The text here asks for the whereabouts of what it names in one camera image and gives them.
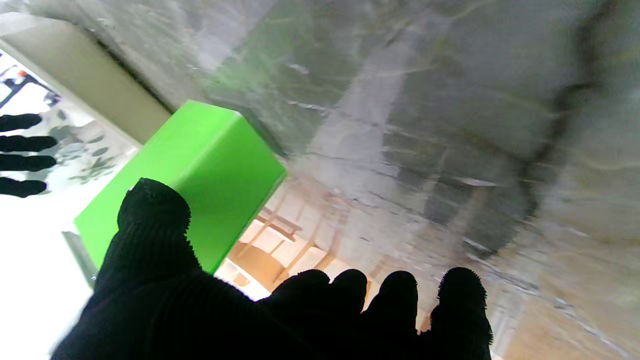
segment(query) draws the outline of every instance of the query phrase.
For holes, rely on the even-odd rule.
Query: gloved hand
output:
[[[17,129],[29,129],[39,124],[42,117],[37,114],[3,115],[0,117],[0,132]],[[29,151],[38,152],[57,144],[51,136],[0,136],[0,152]],[[52,156],[22,156],[17,154],[0,154],[0,171],[40,171],[56,164]],[[16,181],[8,177],[0,177],[0,195],[13,195],[25,198],[39,194],[47,189],[43,181]]]
[[[322,271],[307,270],[257,304],[330,359],[490,360],[486,292],[467,268],[453,268],[443,277],[431,330],[420,336],[415,328],[417,283],[411,273],[387,276],[363,313],[367,278],[362,272],[346,270],[329,281]]]

